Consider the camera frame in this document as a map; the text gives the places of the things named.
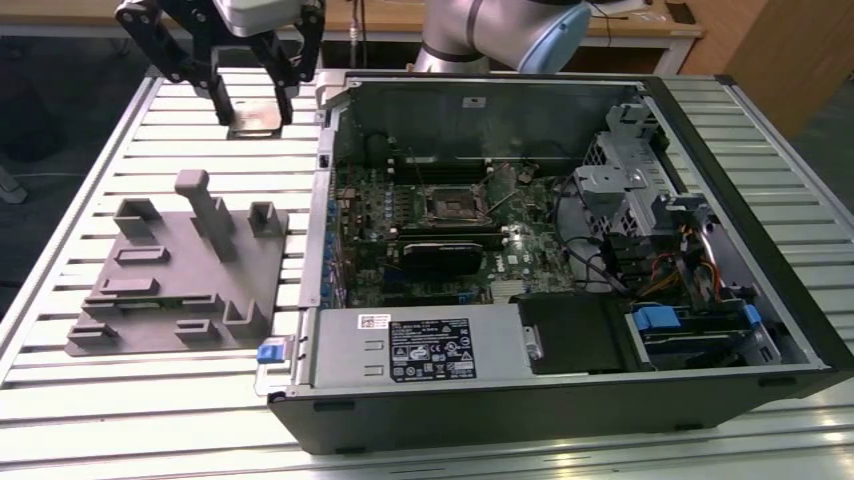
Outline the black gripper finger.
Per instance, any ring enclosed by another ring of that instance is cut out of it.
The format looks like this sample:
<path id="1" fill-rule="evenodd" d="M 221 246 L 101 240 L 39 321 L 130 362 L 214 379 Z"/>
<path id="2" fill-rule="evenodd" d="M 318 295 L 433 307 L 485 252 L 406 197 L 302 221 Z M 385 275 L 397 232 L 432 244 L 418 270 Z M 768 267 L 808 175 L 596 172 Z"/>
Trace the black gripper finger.
<path id="1" fill-rule="evenodd" d="M 281 125 L 293 123 L 293 98 L 301 84 L 314 79 L 326 27 L 325 1 L 269 1 L 264 20 L 272 26 L 249 38 L 250 49 L 273 80 Z M 290 54 L 277 30 L 294 26 L 302 36 L 300 50 Z"/>
<path id="2" fill-rule="evenodd" d="M 190 32 L 189 52 L 163 23 L 169 13 Z M 189 82 L 198 96 L 213 101 L 218 122 L 233 123 L 235 111 L 218 73 L 214 55 L 213 4 L 203 1 L 122 1 L 115 19 L 167 80 Z"/>

